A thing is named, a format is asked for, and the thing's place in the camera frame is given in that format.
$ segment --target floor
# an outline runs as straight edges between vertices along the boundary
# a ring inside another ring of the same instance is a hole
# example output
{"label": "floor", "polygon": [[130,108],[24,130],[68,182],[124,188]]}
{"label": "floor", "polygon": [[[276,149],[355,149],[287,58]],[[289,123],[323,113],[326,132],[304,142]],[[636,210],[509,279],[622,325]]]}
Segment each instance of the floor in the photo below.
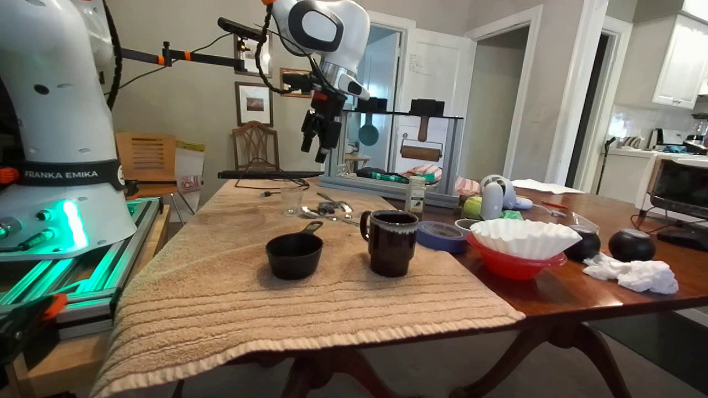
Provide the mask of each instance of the floor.
{"label": "floor", "polygon": [[[446,341],[412,343],[367,352],[377,371],[405,395],[442,398],[452,388],[461,388],[482,377],[511,343],[511,335],[461,337]],[[633,395],[641,398],[704,398],[705,394],[661,371],[657,366],[628,352],[623,345],[607,339],[623,381]],[[278,395],[287,366],[255,368],[232,366],[196,377],[185,383],[185,398],[267,398]],[[126,395],[170,395],[170,388]],[[314,398],[360,398],[367,395],[347,377],[334,377],[329,385],[309,394]],[[542,345],[536,349],[488,398],[536,398],[571,395],[603,398],[611,395],[598,369],[575,349],[556,349]]]}

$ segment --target beige tablecloth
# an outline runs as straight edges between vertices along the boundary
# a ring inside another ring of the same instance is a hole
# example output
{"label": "beige tablecloth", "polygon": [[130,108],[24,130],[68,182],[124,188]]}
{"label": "beige tablecloth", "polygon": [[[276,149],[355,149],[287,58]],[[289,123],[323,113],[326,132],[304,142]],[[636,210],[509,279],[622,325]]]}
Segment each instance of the beige tablecloth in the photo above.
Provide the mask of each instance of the beige tablecloth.
{"label": "beige tablecloth", "polygon": [[[128,283],[96,395],[204,374],[251,352],[321,349],[514,325],[522,318],[453,256],[417,245],[410,275],[384,279],[367,268],[358,226],[326,222],[318,270],[278,280],[264,245],[307,222],[285,214],[274,188],[228,182],[200,214]],[[314,205],[318,188],[304,195]],[[331,193],[355,210],[382,200]]]}

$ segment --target black mug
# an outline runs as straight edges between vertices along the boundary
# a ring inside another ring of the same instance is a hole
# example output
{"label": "black mug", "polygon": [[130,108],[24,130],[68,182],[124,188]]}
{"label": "black mug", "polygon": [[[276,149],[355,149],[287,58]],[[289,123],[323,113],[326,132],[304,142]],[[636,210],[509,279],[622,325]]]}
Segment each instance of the black mug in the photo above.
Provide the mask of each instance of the black mug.
{"label": "black mug", "polygon": [[360,213],[360,237],[369,241],[369,265],[382,277],[403,277],[413,259],[418,216],[399,210]]}

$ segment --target table leg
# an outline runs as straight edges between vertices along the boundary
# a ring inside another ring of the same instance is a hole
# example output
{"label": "table leg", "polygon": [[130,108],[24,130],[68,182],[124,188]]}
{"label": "table leg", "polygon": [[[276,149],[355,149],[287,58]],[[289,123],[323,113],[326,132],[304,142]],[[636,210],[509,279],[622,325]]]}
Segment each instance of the table leg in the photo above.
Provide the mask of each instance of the table leg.
{"label": "table leg", "polygon": [[586,328],[584,322],[568,325],[526,325],[505,357],[476,383],[453,390],[452,398],[485,395],[498,388],[540,343],[550,343],[556,348],[575,348],[584,352],[592,366],[599,369],[603,383],[616,398],[628,398],[628,390],[620,374],[620,368],[611,353],[603,339]]}
{"label": "table leg", "polygon": [[331,381],[334,374],[347,374],[358,381],[374,398],[394,398],[394,394],[358,352],[313,352],[294,357],[284,398],[307,395]]}

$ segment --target red bowl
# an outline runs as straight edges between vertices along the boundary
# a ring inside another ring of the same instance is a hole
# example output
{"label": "red bowl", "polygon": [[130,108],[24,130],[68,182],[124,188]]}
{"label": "red bowl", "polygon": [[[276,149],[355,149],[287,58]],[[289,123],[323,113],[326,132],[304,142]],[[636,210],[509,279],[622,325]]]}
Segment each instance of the red bowl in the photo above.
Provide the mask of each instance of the red bowl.
{"label": "red bowl", "polygon": [[478,255],[482,268],[509,280],[534,280],[538,273],[547,268],[558,268],[565,263],[563,252],[545,262],[530,262],[530,259],[518,259],[518,256],[496,252],[482,245],[474,235],[467,235],[467,244],[470,244],[470,251]]}

